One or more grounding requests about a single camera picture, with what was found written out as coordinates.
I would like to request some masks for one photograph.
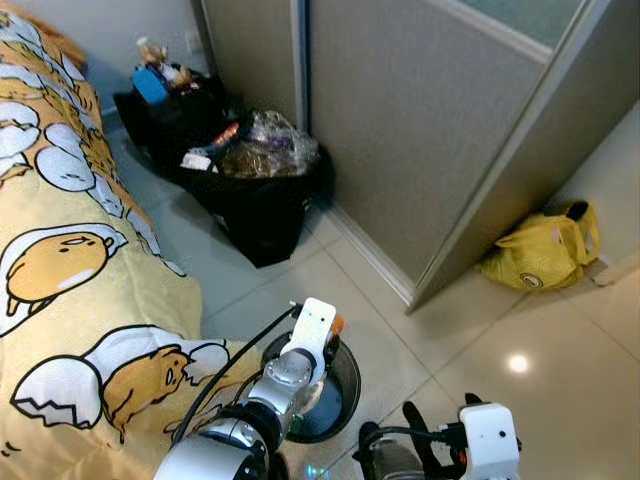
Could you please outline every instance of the bed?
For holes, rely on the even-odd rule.
[[[118,177],[82,50],[0,2],[0,477],[150,479],[240,347]],[[189,428],[210,421],[240,361]]]

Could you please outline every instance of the black cable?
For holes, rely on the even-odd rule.
[[[244,390],[247,388],[247,386],[249,386],[251,382],[254,382],[259,376],[261,376],[263,371],[264,370],[262,369],[258,370],[257,372],[252,374],[249,378],[247,378],[242,385],[240,385],[240,389],[238,390],[238,392],[236,393],[236,396],[233,397],[233,400],[231,401],[232,405],[235,403],[238,403],[238,400],[240,400],[240,396],[242,395],[242,392],[244,392]]]
[[[382,438],[384,435],[388,433],[401,433],[403,435],[412,435],[415,437],[422,437],[432,442],[445,442],[445,436],[442,433],[435,432],[425,432],[423,430],[416,430],[414,428],[407,427],[382,427],[375,432],[371,433],[368,437],[364,439],[364,441],[360,445],[360,450],[364,451],[369,448],[369,446],[375,442],[376,440]]]
[[[176,430],[176,435],[173,439],[173,442],[171,442],[172,447],[175,446],[180,440],[182,440],[182,437],[184,436],[184,433],[187,430],[187,426],[189,425],[189,422],[191,421],[196,411],[198,410],[198,407],[204,401],[204,399],[207,397],[207,395],[213,389],[213,387],[216,386],[216,383],[218,383],[220,379],[224,376],[224,374],[227,373],[229,369],[237,363],[238,360],[240,360],[240,357],[242,357],[245,353],[247,353],[256,343],[262,340],[267,333],[269,333],[271,330],[277,327],[280,322],[282,322],[285,318],[287,318],[296,310],[299,313],[301,309],[302,309],[302,305],[295,305],[294,307],[291,307],[289,310],[287,310],[282,315],[280,315],[278,318],[276,318],[267,327],[265,327],[260,333],[258,333],[255,337],[253,337],[244,347],[238,350],[238,352],[233,356],[233,358],[231,358],[224,365],[224,367],[222,367],[218,371],[218,373],[216,373],[213,376],[213,378],[209,380],[209,383],[205,385],[205,387],[202,389],[200,394],[193,401],[193,403],[191,404],[191,407],[189,407],[189,411],[182,419],[182,422],[180,422],[180,426]]]

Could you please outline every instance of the white wall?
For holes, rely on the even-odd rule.
[[[638,102],[602,141],[551,203],[591,200],[608,265],[640,248],[640,106]]]
[[[140,56],[136,40],[147,35],[168,47],[169,60],[207,71],[204,56],[191,55],[185,32],[196,31],[188,0],[13,0],[51,23],[88,56],[87,78],[100,96],[103,112],[114,108],[111,95],[131,88],[129,77]]]

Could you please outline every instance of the yellow plastic bag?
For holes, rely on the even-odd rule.
[[[478,265],[486,277],[518,290],[566,287],[583,277],[583,267],[600,252],[595,211],[576,202],[565,215],[532,215],[496,247]]]

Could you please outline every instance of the tiled floor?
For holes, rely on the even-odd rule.
[[[200,280],[203,334],[250,338],[308,296],[337,306],[362,374],[349,426],[322,448],[286,443],[292,478],[306,467],[361,478],[351,460],[365,420],[404,424],[411,398],[431,426],[455,420],[464,392],[509,406],[524,442],[525,479],[637,479],[640,319],[638,272],[523,296],[469,272],[411,316],[321,212],[290,262],[256,270],[180,188],[156,177],[123,131],[110,134],[122,177],[154,220],[164,255]],[[509,368],[521,355],[526,372]]]

